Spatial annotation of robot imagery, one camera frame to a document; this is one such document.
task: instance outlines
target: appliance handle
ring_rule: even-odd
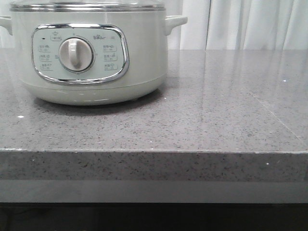
[[[10,16],[0,16],[0,26],[6,28],[10,35],[13,35],[12,19]]]
[[[165,35],[170,35],[173,28],[184,25],[188,22],[188,17],[182,15],[174,15],[166,17],[166,31]]]

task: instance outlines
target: white dial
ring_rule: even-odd
[[[86,70],[92,64],[93,51],[86,41],[69,38],[60,46],[59,57],[64,67],[79,72]]]

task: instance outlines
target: gray countertop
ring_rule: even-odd
[[[95,107],[36,99],[17,66],[1,49],[7,190],[13,180],[308,182],[307,51],[170,51],[158,90]]]

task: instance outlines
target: multi cooker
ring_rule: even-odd
[[[187,23],[157,0],[23,0],[0,26],[15,37],[29,92],[69,105],[137,99],[167,76],[167,35]]]

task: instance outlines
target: button label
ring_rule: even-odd
[[[51,41],[62,41],[61,36],[50,36]]]
[[[39,52],[50,53],[50,46],[48,45],[40,45],[38,48]]]
[[[105,64],[105,71],[115,71],[118,69],[116,64]]]
[[[41,55],[39,56],[39,60],[40,60],[41,62],[51,62],[51,60],[50,60],[50,55],[49,55],[49,54],[41,54]]]
[[[52,71],[52,64],[42,64],[40,69],[42,71]]]
[[[104,52],[116,52],[117,47],[114,45],[103,45],[103,51]]]
[[[117,55],[116,55],[116,53],[113,53],[113,54],[104,54],[104,60],[105,60],[105,62],[114,62],[114,61],[117,61]]]

